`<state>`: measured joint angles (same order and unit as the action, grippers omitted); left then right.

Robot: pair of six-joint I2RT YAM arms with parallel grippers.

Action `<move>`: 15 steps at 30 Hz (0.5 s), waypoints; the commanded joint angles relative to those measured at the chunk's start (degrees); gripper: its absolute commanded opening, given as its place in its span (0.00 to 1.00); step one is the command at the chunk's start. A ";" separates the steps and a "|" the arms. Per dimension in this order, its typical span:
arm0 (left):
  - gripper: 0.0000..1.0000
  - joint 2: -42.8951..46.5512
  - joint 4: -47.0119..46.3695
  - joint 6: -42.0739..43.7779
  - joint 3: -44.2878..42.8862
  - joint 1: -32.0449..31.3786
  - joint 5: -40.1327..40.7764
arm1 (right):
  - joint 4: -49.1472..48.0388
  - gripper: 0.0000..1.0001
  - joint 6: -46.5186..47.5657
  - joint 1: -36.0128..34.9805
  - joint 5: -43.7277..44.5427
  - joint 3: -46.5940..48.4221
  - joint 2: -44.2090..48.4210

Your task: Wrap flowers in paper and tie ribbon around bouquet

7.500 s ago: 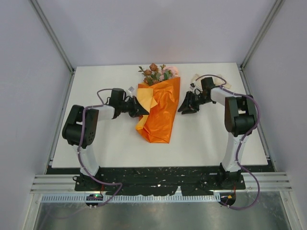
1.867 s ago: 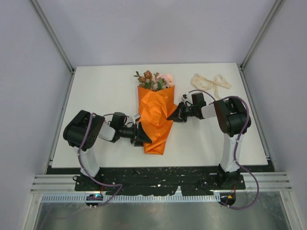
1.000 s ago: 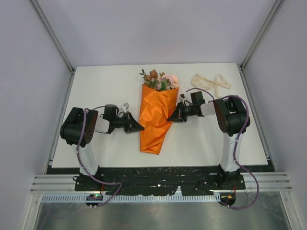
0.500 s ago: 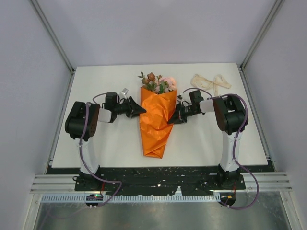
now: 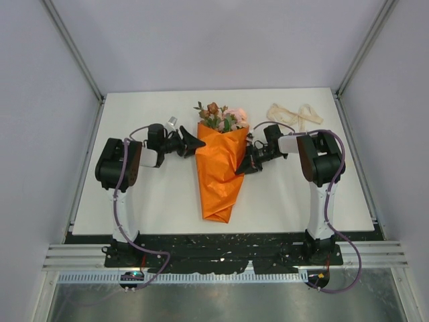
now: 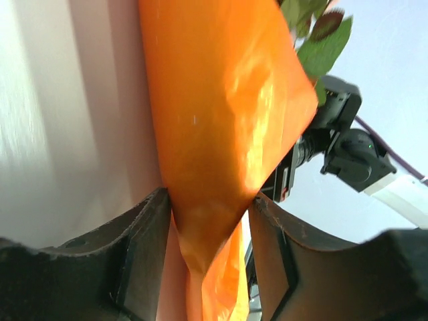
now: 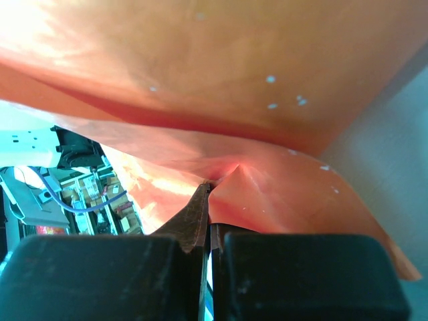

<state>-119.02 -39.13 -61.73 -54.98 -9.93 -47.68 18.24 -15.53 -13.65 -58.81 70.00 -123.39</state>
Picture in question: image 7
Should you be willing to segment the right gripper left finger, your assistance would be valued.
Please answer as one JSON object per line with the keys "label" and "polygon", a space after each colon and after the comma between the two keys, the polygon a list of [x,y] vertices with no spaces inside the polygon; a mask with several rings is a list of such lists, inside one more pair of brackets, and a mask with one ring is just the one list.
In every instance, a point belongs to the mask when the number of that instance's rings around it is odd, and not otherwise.
{"label": "right gripper left finger", "polygon": [[210,189],[150,235],[24,239],[1,264],[1,319],[203,320]]}

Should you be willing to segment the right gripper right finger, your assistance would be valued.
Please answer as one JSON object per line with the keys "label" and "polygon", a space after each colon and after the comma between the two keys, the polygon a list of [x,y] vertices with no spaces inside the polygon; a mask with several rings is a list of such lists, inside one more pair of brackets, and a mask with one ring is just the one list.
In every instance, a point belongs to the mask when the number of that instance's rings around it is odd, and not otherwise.
{"label": "right gripper right finger", "polygon": [[216,320],[408,320],[384,247],[365,235],[211,227]]}

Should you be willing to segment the orange wrapping paper sheet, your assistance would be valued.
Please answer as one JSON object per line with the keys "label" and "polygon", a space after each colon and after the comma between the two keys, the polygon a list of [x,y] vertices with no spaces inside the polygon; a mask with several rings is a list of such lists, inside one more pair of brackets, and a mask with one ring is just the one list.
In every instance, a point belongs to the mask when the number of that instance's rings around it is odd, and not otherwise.
{"label": "orange wrapping paper sheet", "polygon": [[106,147],[150,229],[214,184],[214,223],[377,239],[318,156],[427,43],[426,1],[2,1],[1,98]]}

